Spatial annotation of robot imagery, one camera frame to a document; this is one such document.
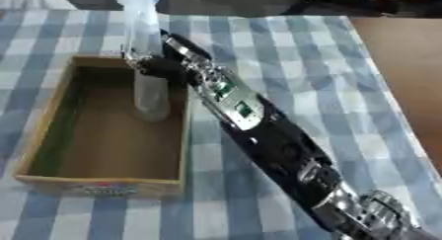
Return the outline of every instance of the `cardboard box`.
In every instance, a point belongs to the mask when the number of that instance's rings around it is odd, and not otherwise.
[[[15,172],[47,193],[162,197],[184,188],[189,95],[170,85],[171,113],[146,122],[122,59],[67,64]]]

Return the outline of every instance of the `table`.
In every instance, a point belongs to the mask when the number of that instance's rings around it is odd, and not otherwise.
[[[162,16],[302,126],[358,192],[390,192],[442,235],[441,181],[345,17]],[[0,22],[0,239],[329,239],[193,109],[174,200],[47,197],[10,173],[73,53],[117,55],[120,12],[8,12]]]
[[[442,173],[442,20],[355,18],[351,22]]]

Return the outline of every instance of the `silver metal part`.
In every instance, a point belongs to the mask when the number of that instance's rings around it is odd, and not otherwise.
[[[263,106],[252,91],[231,70],[215,66],[210,60],[191,52],[173,38],[163,38],[164,42],[181,53],[185,59],[183,66],[196,71],[201,84],[195,87],[205,106],[221,120],[233,124],[240,130],[248,130],[258,125],[263,118]]]
[[[335,239],[406,240],[418,228],[417,220],[395,198],[382,191],[359,197],[340,183],[314,211],[323,223],[335,229]]]

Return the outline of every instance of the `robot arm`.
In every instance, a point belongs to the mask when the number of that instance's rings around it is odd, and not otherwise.
[[[167,32],[162,40],[165,58],[137,56],[134,49],[124,54],[126,62],[192,87],[249,158],[323,229],[342,239],[436,239],[392,196],[357,195],[306,132],[203,49]]]

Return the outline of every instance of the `plastic bottle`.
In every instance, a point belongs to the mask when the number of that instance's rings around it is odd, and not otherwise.
[[[123,50],[132,56],[163,55],[158,0],[117,0],[124,7],[125,43]],[[142,75],[135,71],[134,103],[147,121],[163,120],[170,111],[166,79]]]

